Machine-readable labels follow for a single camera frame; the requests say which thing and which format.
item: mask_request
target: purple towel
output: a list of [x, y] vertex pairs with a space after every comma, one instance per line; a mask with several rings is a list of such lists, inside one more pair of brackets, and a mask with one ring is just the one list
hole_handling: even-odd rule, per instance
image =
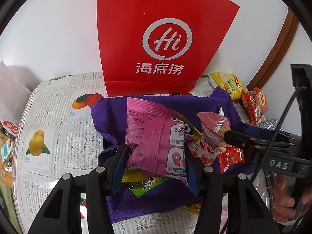
[[[245, 133], [248, 126], [241, 122], [230, 95], [219, 87], [208, 98], [182, 95], [133, 97], [160, 103], [178, 111], [199, 131], [202, 131], [202, 127], [196, 114], [200, 112], [218, 113], [220, 105], [222, 105], [225, 117], [230, 120], [231, 130]], [[124, 142], [127, 127], [126, 108], [127, 97], [101, 98], [91, 108], [94, 127], [105, 140], [112, 144], [100, 153], [98, 157], [99, 166], [103, 166], [108, 157], [115, 155], [116, 144], [119, 145]], [[218, 158], [211, 166], [220, 172]], [[227, 174], [241, 172], [250, 174], [253, 170], [254, 168], [249, 165], [236, 164], [228, 169]], [[107, 203], [112, 222], [118, 222], [144, 214], [171, 211], [198, 199], [179, 180], [168, 180], [139, 198], [136, 198], [131, 190], [120, 187], [114, 196], [107, 197]]]

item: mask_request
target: red candy wrapper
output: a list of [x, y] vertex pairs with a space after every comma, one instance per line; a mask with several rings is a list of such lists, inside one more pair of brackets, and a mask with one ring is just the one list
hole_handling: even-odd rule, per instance
[[224, 173], [231, 165], [245, 162], [243, 150], [236, 147], [225, 148], [225, 151], [218, 157], [221, 173]]
[[248, 93], [242, 91], [241, 99], [252, 121], [252, 125], [255, 126], [261, 116], [268, 110], [266, 96], [259, 88], [255, 87], [253, 91]]

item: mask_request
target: hand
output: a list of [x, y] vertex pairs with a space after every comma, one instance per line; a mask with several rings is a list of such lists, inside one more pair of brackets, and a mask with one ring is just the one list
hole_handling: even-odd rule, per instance
[[[287, 222], [288, 218], [292, 218], [295, 216], [296, 211], [292, 208], [295, 203], [295, 199], [287, 194], [285, 189], [286, 180], [284, 175], [278, 174], [275, 179], [275, 186], [273, 187], [273, 194], [275, 197], [275, 201], [273, 201], [272, 205], [273, 209], [273, 217], [277, 222]], [[307, 189], [303, 196], [301, 203], [303, 205], [312, 201], [312, 187]]]

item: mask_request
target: white wall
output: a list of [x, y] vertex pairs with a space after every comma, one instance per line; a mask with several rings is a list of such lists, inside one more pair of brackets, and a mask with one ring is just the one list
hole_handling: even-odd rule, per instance
[[[206, 73], [234, 72], [248, 83], [286, 16], [281, 0], [232, 0], [241, 8]], [[0, 60], [29, 89], [41, 81], [100, 71], [96, 0], [27, 0], [0, 36]]]
[[[301, 25], [299, 25], [291, 46], [282, 62], [262, 88], [268, 99], [267, 119], [279, 119], [294, 92], [290, 64], [312, 65], [312, 42]], [[301, 135], [301, 120], [297, 100], [291, 106], [283, 130]]]

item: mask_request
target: white circle logo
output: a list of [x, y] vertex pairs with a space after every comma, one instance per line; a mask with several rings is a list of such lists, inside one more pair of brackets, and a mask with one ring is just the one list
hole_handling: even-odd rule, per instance
[[[178, 26], [180, 26], [180, 27], [182, 27], [184, 29], [184, 31], [186, 32], [186, 35], [187, 35], [187, 41], [186, 41], [186, 45], [184, 46], [184, 48], [181, 49], [180, 52], [178, 52], [177, 54], [172, 55], [172, 56], [167, 57], [167, 58], [165, 56], [156, 54], [154, 51], [151, 50], [151, 48], [149, 46], [149, 36], [152, 33], [152, 31], [154, 29], [156, 29], [158, 26], [161, 26], [161, 25], [164, 25], [164, 24], [175, 24], [175, 25], [178, 25]], [[172, 28], [169, 27], [168, 30], [165, 31], [165, 33], [162, 35], [162, 37], [159, 40], [155, 40], [154, 41], [154, 44], [156, 44], [155, 51], [159, 50], [160, 45], [163, 42], [166, 42], [164, 50], [168, 49], [170, 43], [172, 41], [174, 41], [174, 37], [177, 35], [177, 32], [174, 32], [171, 37], [167, 38], [167, 35], [170, 33], [171, 30], [172, 30]], [[171, 47], [172, 50], [178, 50], [180, 48], [180, 47], [177, 47], [177, 44], [179, 43], [180, 38], [181, 38], [181, 35], [179, 35], [179, 39], [174, 41], [174, 43], [173, 43], [173, 45]], [[193, 35], [192, 35], [192, 32], [191, 32], [191, 29], [188, 27], [188, 25], [186, 23], [184, 23], [183, 21], [181, 21], [179, 19], [176, 19], [176, 18], [163, 18], [163, 19], [157, 20], [156, 22], [152, 23], [146, 29], [145, 33], [143, 34], [142, 43], [143, 43], [143, 48], [144, 48], [145, 52], [149, 56], [151, 56], [151, 57], [153, 57], [155, 59], [158, 59], [158, 60], [172, 60], [172, 59], [178, 58], [181, 55], [185, 54], [185, 52], [191, 46], [192, 39], [193, 39]]]

